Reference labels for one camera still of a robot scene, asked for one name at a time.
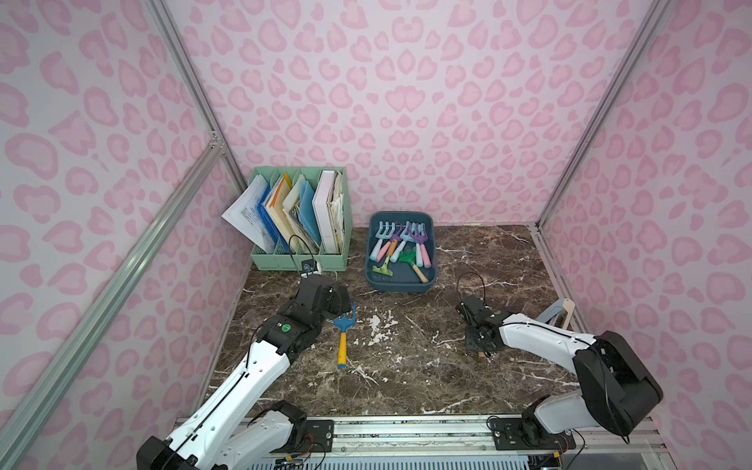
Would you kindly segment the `light blue rake mint handle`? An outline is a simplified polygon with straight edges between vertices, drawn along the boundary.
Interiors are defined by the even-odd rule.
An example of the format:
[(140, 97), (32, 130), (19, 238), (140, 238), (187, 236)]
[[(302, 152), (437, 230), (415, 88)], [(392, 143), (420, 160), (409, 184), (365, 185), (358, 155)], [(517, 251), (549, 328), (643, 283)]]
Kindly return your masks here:
[(424, 266), (422, 249), (421, 249), (422, 235), (420, 233), (420, 225), (417, 222), (411, 223), (410, 237), (412, 238), (415, 244), (415, 249), (414, 249), (415, 263), (419, 268), (422, 268), (422, 266)]

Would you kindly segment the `lime rake orange handle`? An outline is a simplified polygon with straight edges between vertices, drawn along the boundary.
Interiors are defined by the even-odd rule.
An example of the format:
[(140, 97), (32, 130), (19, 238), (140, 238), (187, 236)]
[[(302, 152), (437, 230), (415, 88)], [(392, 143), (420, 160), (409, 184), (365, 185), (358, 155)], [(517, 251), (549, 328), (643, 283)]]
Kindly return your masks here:
[(385, 256), (380, 262), (382, 262), (381, 266), (374, 266), (371, 270), (386, 276), (393, 276), (392, 270), (389, 270), (390, 257)]

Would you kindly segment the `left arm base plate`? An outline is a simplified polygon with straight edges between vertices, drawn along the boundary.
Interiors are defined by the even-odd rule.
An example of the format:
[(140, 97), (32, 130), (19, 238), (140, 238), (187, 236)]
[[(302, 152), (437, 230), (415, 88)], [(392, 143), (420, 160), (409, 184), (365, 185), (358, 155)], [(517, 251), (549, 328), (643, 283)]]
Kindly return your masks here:
[(331, 452), (335, 421), (331, 419), (309, 419), (304, 425), (293, 431), (288, 442), (281, 448), (273, 450), (272, 454), (303, 454), (310, 447), (315, 450)]

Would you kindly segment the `blue rake yellow handle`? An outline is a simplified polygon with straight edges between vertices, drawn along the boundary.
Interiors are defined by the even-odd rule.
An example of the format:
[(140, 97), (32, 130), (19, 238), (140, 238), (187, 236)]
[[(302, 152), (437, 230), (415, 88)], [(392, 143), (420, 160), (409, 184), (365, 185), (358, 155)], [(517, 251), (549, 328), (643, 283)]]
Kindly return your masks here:
[(334, 319), (334, 325), (340, 330), (340, 342), (338, 350), (338, 368), (346, 368), (348, 365), (348, 330), (356, 324), (358, 319), (358, 304), (352, 303), (348, 313)]

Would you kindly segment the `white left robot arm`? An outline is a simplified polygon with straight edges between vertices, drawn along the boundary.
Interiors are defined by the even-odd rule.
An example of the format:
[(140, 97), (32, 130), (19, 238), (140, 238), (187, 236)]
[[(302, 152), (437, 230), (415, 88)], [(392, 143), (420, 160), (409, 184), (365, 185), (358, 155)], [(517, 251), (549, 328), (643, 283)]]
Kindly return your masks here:
[(279, 401), (238, 428), (259, 398), (317, 340), (326, 321), (352, 310), (347, 286), (320, 274), (301, 279), (296, 295), (257, 329), (246, 356), (217, 391), (166, 438), (149, 438), (139, 469), (247, 469), (276, 450), (307, 452), (315, 439), (307, 413)]

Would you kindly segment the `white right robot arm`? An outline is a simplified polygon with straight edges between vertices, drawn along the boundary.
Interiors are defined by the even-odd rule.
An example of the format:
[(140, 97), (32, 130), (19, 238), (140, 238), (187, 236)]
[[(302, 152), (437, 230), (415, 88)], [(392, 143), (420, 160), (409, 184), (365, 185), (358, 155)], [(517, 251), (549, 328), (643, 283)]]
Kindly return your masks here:
[(471, 352), (489, 356), (503, 349), (521, 350), (576, 376), (577, 391), (538, 399), (522, 413), (521, 432), (533, 446), (595, 426), (629, 438), (664, 399), (657, 380), (623, 336), (610, 330), (593, 336), (553, 324), (561, 315), (570, 317), (574, 307), (572, 300), (560, 299), (533, 319), (506, 309), (494, 311), (474, 296), (456, 305)]

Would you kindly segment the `dark green rake wooden handle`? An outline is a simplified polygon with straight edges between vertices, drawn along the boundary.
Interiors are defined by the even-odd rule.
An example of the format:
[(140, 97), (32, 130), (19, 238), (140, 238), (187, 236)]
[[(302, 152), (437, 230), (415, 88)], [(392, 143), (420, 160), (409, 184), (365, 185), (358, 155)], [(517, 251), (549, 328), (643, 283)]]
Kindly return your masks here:
[(428, 278), (423, 274), (416, 262), (416, 252), (413, 249), (405, 249), (399, 254), (399, 262), (406, 262), (416, 273), (423, 284), (428, 284)]

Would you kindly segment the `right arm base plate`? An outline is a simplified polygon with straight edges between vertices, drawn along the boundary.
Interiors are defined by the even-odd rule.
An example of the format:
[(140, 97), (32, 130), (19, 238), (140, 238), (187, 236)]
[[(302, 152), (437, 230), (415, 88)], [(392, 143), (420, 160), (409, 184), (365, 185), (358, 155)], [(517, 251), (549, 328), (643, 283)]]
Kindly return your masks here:
[(571, 434), (550, 434), (532, 418), (492, 415), (486, 425), (496, 450), (546, 450), (564, 454), (577, 448)]

